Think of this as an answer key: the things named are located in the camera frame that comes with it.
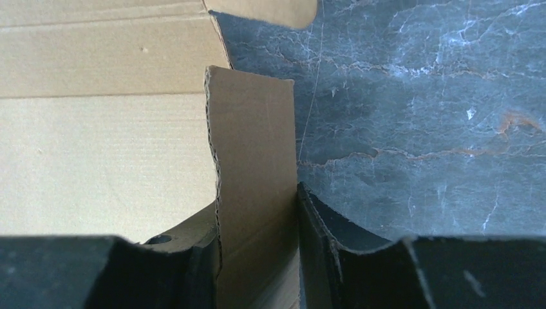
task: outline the black plastic part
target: black plastic part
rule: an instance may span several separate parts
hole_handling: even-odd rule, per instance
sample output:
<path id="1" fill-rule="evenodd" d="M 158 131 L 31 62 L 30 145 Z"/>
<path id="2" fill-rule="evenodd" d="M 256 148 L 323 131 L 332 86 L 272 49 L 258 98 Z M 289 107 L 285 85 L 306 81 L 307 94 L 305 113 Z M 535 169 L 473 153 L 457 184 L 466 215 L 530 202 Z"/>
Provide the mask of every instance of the black plastic part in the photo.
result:
<path id="1" fill-rule="evenodd" d="M 145 245 L 117 237 L 0 238 L 2 309 L 213 309 L 217 273 L 213 207 Z"/>
<path id="2" fill-rule="evenodd" d="M 546 308 L 546 238 L 420 237 L 394 243 L 298 186 L 308 308 Z"/>

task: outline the gray marble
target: gray marble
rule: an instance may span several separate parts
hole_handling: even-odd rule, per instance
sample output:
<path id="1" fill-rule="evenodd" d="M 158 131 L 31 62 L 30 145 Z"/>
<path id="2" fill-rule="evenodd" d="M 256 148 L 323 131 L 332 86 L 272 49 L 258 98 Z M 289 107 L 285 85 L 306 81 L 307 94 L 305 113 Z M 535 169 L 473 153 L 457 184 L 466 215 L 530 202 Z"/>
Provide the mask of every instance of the gray marble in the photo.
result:
<path id="1" fill-rule="evenodd" d="M 356 224 L 546 235 L 546 2 L 325 0 L 303 31 L 219 15 L 296 80 L 299 179 Z"/>

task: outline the cardboard divider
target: cardboard divider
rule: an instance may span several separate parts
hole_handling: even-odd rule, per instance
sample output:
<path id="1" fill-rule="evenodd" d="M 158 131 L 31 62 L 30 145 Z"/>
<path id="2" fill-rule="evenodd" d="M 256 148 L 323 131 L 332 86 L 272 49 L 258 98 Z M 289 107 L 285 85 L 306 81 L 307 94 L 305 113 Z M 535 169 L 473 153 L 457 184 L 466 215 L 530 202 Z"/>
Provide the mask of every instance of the cardboard divider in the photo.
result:
<path id="1" fill-rule="evenodd" d="M 293 84 L 207 70 L 211 144 L 221 166 L 220 309 L 254 308 L 267 293 L 276 298 L 257 308 L 290 308 L 297 299 L 298 269 L 290 267 L 297 260 Z"/>

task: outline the cardboard box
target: cardboard box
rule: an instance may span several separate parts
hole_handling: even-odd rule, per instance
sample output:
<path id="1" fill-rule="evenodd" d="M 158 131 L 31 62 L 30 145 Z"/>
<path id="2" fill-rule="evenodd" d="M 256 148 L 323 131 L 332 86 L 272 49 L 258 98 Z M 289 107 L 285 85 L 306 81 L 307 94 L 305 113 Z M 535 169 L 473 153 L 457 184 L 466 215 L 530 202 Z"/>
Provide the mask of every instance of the cardboard box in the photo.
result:
<path id="1" fill-rule="evenodd" d="M 0 234 L 145 241 L 216 203 L 218 308 L 297 308 L 293 82 L 230 70 L 208 11 L 316 5 L 3 0 Z"/>

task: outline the crack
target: crack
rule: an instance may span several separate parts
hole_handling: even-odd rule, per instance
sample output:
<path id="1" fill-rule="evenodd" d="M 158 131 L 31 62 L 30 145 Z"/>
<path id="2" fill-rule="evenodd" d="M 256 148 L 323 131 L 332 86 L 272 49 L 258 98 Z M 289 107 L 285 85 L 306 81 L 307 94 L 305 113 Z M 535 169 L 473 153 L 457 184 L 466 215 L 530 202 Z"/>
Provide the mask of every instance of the crack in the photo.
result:
<path id="1" fill-rule="evenodd" d="M 508 156 L 520 156 L 524 158 L 544 158 L 546 157 L 546 154 L 527 154 L 532 148 L 546 144 L 546 140 L 542 140 L 541 142 L 538 142 L 534 145 L 528 145 L 527 149 L 524 151 L 520 151 L 517 154 L 511 154 L 509 153 L 510 148 L 512 147 L 509 144 L 509 135 L 508 130 L 511 127 L 519 127 L 519 126 L 530 126 L 537 130 L 539 133 L 544 133 L 544 130 L 542 126 L 535 120 L 533 120 L 531 117 L 525 116 L 523 113 L 518 111 L 507 111 L 504 113 L 501 119 L 501 124 L 499 128 L 496 130 L 497 135 L 502 137 L 504 140 L 506 140 L 506 145 L 503 149 L 500 150 L 492 150 L 492 149 L 469 149 L 469 148 L 460 148 L 460 149 L 448 149 L 448 150 L 441 150 L 441 151 L 435 151 L 420 155 L 413 155 L 407 151 L 400 150 L 400 149 L 379 149 L 375 147 L 371 147 L 375 152 L 373 154 L 370 153 L 363 153 L 363 152 L 351 152 L 347 156 L 341 157 L 341 158 L 333 158 L 328 159 L 323 164 L 317 164 L 312 162 L 302 162 L 298 159 L 298 164 L 301 166 L 306 167 L 325 167 L 326 165 L 329 165 L 331 163 L 335 163 L 339 160 L 344 160 L 348 158 L 353 157 L 361 157 L 361 158 L 369 158 L 370 160 L 375 160 L 377 157 L 387 154 L 387 155 L 401 155 L 405 157 L 407 160 L 410 161 L 423 161 L 423 160 L 429 160 L 434 158 L 440 158 L 443 156 L 449 156 L 449 155 L 465 155 L 465 156 L 483 156 L 483 155 L 491 155 L 491 156 L 499 156 L 499 155 L 508 155 Z"/>

